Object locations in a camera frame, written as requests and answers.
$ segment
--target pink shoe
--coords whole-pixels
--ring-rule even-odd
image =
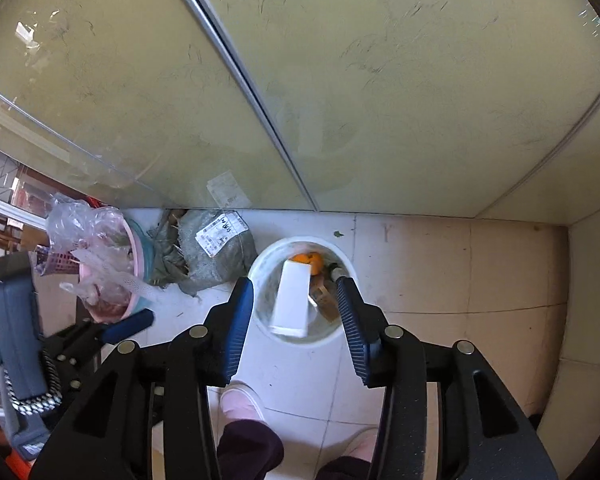
[[[227,423],[234,420],[265,422],[262,401],[246,384],[230,383],[220,395],[220,409]]]
[[[354,437],[349,443],[347,449],[344,450],[342,456],[352,456],[360,460],[371,462],[374,457],[374,449],[376,448],[376,440],[378,439],[378,428],[364,430]]]

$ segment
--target glossy cabinet door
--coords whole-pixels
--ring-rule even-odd
[[[587,0],[208,0],[323,210],[474,216],[600,92]]]
[[[182,0],[0,0],[0,94],[171,205],[309,207]]]

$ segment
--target dark purple pants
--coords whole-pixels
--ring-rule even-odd
[[[222,480],[263,480],[280,465],[285,451],[271,428],[257,420],[236,420],[226,425],[218,444]],[[341,456],[318,471],[316,480],[366,480],[371,464]]]

